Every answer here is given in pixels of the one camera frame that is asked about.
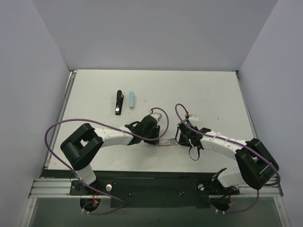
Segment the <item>black stapler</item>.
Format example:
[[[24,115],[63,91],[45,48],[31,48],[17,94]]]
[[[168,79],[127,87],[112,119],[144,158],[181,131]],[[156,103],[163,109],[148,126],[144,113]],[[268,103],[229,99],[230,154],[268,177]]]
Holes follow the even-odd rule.
[[[121,115],[123,100],[124,100],[123,92],[121,90],[118,90],[116,94],[115,115]]]

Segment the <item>staple box tray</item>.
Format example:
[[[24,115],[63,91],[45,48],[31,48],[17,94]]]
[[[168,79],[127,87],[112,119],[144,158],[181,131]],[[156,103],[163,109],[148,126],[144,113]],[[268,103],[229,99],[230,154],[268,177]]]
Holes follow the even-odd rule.
[[[171,138],[170,139],[170,145],[171,146],[176,146],[178,143],[177,143],[177,141],[176,141],[176,139],[175,138]]]

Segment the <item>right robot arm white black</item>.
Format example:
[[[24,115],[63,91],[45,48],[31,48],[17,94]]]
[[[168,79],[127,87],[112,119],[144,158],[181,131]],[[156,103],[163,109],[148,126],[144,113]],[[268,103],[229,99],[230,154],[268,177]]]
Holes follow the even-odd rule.
[[[200,150],[211,150],[235,160],[237,167],[223,168],[212,178],[211,187],[223,193],[229,187],[246,184],[255,190],[279,184],[279,166],[264,144],[253,138],[235,140],[208,128],[198,129],[187,118],[177,125],[178,144]]]

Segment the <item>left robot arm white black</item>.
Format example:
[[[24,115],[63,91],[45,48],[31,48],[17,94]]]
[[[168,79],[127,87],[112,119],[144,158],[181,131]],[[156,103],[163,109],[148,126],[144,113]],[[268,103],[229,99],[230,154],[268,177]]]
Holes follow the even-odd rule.
[[[101,148],[115,145],[138,144],[142,139],[134,134],[144,137],[144,142],[156,144],[159,136],[162,114],[152,113],[145,116],[140,122],[126,124],[119,130],[93,128],[89,123],[81,125],[60,146],[61,151],[68,159],[77,176],[82,180],[80,188],[91,195],[97,190],[96,176],[90,165],[91,161]]]

